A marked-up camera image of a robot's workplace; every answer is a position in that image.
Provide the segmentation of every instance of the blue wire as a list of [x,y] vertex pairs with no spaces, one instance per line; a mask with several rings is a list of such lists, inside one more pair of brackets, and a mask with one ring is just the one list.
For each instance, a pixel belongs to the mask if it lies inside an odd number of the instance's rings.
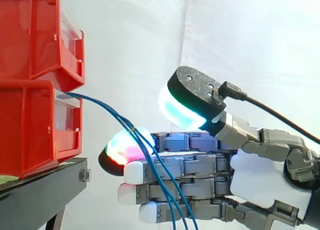
[[[102,101],[100,101],[100,100],[97,100],[97,99],[94,99],[94,98],[91,98],[91,97],[88,97],[88,96],[84,96],[84,95],[83,95],[83,97],[87,97],[87,99],[90,99],[92,102],[100,105],[100,106],[103,107],[103,108],[106,107],[105,109],[106,109],[108,112],[109,112],[108,109],[112,110],[119,118],[121,118],[121,119],[126,123],[127,126],[129,126],[129,129],[130,129],[130,130],[134,128],[134,125],[133,125],[133,123],[132,123],[130,120],[128,120],[127,118],[125,118],[125,117],[123,117],[123,116],[121,116],[121,115],[119,115],[118,112],[117,112],[116,110],[114,110],[111,106],[107,105],[106,103],[104,103],[104,102],[102,102]],[[183,203],[185,204],[185,206],[186,206],[186,208],[187,208],[187,211],[188,211],[188,213],[189,213],[189,215],[190,215],[190,217],[191,217],[191,219],[192,219],[192,221],[193,221],[193,224],[194,224],[195,229],[196,229],[196,230],[199,230],[198,225],[197,225],[197,222],[196,222],[196,220],[195,220],[195,218],[194,218],[194,215],[193,215],[193,213],[192,213],[192,210],[191,210],[191,208],[190,208],[190,206],[189,206],[189,204],[188,204],[188,202],[187,202],[187,200],[186,200],[186,198],[185,198],[182,190],[180,189],[180,186],[178,185],[176,179],[174,178],[174,176],[171,174],[171,172],[170,172],[169,169],[167,168],[167,166],[166,166],[166,164],[164,163],[164,161],[162,160],[162,158],[159,156],[159,154],[157,153],[157,151],[155,150],[155,148],[150,144],[150,142],[149,142],[137,129],[135,129],[133,132],[137,132],[138,135],[140,135],[140,136],[142,137],[142,139],[153,149],[153,152],[155,153],[155,155],[156,155],[157,159],[159,160],[160,164],[162,165],[162,167],[164,168],[164,170],[168,173],[168,175],[170,176],[173,184],[174,184],[175,187],[177,188],[177,190],[178,190],[178,192],[179,192],[179,194],[180,194],[180,196],[181,196],[181,198],[182,198],[182,201],[183,201]],[[135,138],[135,137],[133,136],[132,132],[129,132],[129,133],[130,133],[130,135],[133,137],[133,139],[138,143],[138,145],[139,145],[139,147],[141,148],[142,152],[144,152],[144,151],[143,151],[143,149],[144,149],[145,152],[147,153],[147,155],[149,156],[149,161],[151,162],[151,163],[150,163],[150,162],[147,160],[147,162],[149,163],[149,165],[150,165],[150,164],[151,164],[151,165],[154,165],[154,162],[152,161],[152,159],[151,159],[151,157],[150,157],[150,155],[149,155],[149,152],[148,152],[148,150],[146,149],[145,144],[144,144],[140,139],[138,139],[139,136],[136,136],[136,138]],[[157,181],[158,181],[158,182],[161,181],[161,182],[163,183],[163,185],[164,185],[164,182],[163,182],[163,180],[162,180],[161,178],[157,179]],[[165,187],[165,189],[166,189],[166,192],[168,192],[168,193],[171,195],[171,193],[168,191],[167,187],[166,187],[166,186],[164,186],[164,187]],[[174,201],[173,203],[174,203],[174,205],[176,206],[179,214],[181,215],[181,218],[182,218],[183,224],[184,224],[184,226],[185,226],[185,229],[188,230],[188,224],[187,224],[187,222],[186,222],[186,220],[185,220],[185,218],[184,218],[184,214],[182,213],[180,206],[178,206],[178,205],[176,204],[176,201]]]
[[[147,141],[145,139],[145,137],[138,131],[138,130],[135,130],[133,132],[135,132],[135,135],[130,132],[130,129],[134,128],[134,125],[128,120],[126,119],[125,117],[119,115],[112,107],[110,107],[109,105],[105,104],[104,102],[101,102],[97,99],[94,99],[94,98],[91,98],[91,97],[88,97],[88,96],[85,96],[85,95],[81,95],[81,94],[78,94],[78,93],[67,93],[69,96],[71,97],[74,97],[74,98],[82,98],[82,99],[86,99],[86,100],[89,100],[91,102],[94,102],[98,105],[100,105],[101,107],[103,107],[104,109],[106,109],[113,117],[115,117],[118,122],[130,133],[130,135],[133,137],[133,139],[138,143],[139,147],[141,148],[148,164],[151,166],[151,169],[155,175],[155,178],[157,179],[157,181],[159,182],[159,185],[167,199],[167,202],[169,204],[169,207],[170,207],[170,211],[171,211],[171,218],[172,218],[172,224],[173,224],[173,229],[175,230],[176,229],[176,218],[175,218],[175,213],[174,213],[174,210],[173,210],[173,206],[172,206],[172,202],[174,203],[174,205],[176,206],[179,214],[181,215],[181,218],[183,220],[183,223],[184,223],[184,226],[186,228],[186,230],[188,230],[188,225],[187,225],[187,222],[186,220],[184,219],[184,215],[182,213],[182,210],[179,206],[179,204],[177,203],[177,201],[175,200],[175,198],[173,197],[173,195],[169,192],[169,190],[167,189],[167,187],[165,186],[163,180],[161,179],[161,177],[159,176],[158,172],[157,172],[157,169],[156,169],[156,166],[154,164],[154,162],[152,161],[151,159],[151,156],[149,155],[149,152],[146,148],[146,146],[144,145],[144,143],[141,141],[141,139],[139,139],[139,135],[143,138],[143,140],[145,142],[148,143],[149,146],[152,147],[153,151],[156,153],[156,156],[157,158],[162,162],[162,166],[166,169],[166,171],[168,172],[168,174],[170,175],[170,177],[174,180],[173,182],[175,182],[175,186],[179,188],[179,186],[177,186],[177,182],[176,180],[174,179],[174,177],[172,176],[172,174],[170,173],[170,171],[167,169],[167,167],[165,166],[163,160],[160,158],[160,156],[158,155],[158,153],[155,151],[155,149],[153,148],[153,146],[149,143],[149,141]],[[180,190],[179,193],[182,195],[182,198],[185,199],[182,191]],[[186,203],[186,201],[184,202],[186,204],[186,207],[187,208],[190,208],[188,203]]]
[[[172,178],[175,179],[174,176],[172,175],[172,173],[171,173],[171,172],[169,171],[169,169],[167,168],[167,166],[166,166],[166,164],[164,163],[163,159],[159,156],[158,152],[155,150],[155,148],[147,141],[147,139],[146,139],[141,133],[139,133],[139,135],[140,135],[140,137],[153,149],[154,154],[156,155],[157,159],[159,159],[159,162],[160,162],[161,165],[163,166],[164,170],[168,173],[169,177],[170,177],[171,179],[172,179]],[[183,203],[184,203],[185,206],[186,206],[186,209],[187,209],[187,211],[188,211],[188,213],[189,213],[189,215],[190,215],[190,218],[191,218],[192,221],[193,221],[193,224],[194,224],[195,229],[196,229],[196,230],[199,230],[197,221],[196,221],[196,219],[195,219],[195,216],[194,216],[194,214],[193,214],[193,212],[192,212],[192,210],[191,210],[191,208],[190,208],[190,206],[189,206],[189,204],[188,204],[188,202],[187,202],[187,199],[186,199],[185,195],[183,194],[180,186],[178,185],[177,181],[172,181],[172,182],[173,182],[173,184],[175,185],[176,189],[178,190],[178,192],[179,192],[179,194],[180,194],[180,196],[181,196],[181,198],[182,198],[182,201],[183,201]]]

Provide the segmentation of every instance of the white wall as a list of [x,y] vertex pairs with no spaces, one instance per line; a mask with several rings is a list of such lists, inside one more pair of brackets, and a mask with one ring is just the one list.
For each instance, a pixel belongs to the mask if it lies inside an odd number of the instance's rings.
[[[184,64],[239,85],[320,136],[317,0],[190,0],[183,55],[187,0],[64,1],[86,35],[86,85],[78,92],[105,101],[137,126],[172,129],[157,97],[182,56]],[[228,111],[257,127],[287,129],[245,103],[228,101]],[[83,115],[82,155],[93,176],[67,206],[62,229],[171,229],[141,223],[138,207],[117,203],[122,179],[103,172],[97,156],[121,128],[89,102]],[[245,229],[237,223],[200,223],[201,230],[226,228]]]

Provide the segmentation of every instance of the white fingertip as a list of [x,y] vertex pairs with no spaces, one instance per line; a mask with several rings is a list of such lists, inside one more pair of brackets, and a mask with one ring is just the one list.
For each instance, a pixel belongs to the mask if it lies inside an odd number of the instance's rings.
[[157,223],[157,204],[154,201],[142,204],[139,209],[139,219],[147,224]]
[[144,165],[140,161],[133,161],[124,166],[124,182],[139,185],[144,182]]
[[123,205],[136,204],[136,186],[123,183],[118,188],[118,203]]

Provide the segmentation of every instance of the red plastic drawer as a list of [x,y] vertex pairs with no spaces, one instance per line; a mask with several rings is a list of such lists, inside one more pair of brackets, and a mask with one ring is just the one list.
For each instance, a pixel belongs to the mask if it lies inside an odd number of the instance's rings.
[[0,79],[49,80],[63,92],[84,85],[84,33],[60,0],[0,0],[0,23]]
[[0,175],[23,178],[82,150],[82,101],[49,81],[0,80]]

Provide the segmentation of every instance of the led light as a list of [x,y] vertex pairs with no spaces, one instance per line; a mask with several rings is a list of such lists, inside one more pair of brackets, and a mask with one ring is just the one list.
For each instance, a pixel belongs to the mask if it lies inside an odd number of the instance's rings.
[[178,102],[169,92],[167,85],[162,88],[158,102],[165,117],[186,131],[196,130],[207,121]]
[[[147,129],[138,127],[137,130],[153,147],[155,146],[155,141]],[[142,142],[148,152],[152,154],[153,149],[145,141]],[[114,135],[111,141],[108,142],[105,152],[118,165],[126,165],[129,162],[145,158],[136,141],[126,130],[122,130]]]

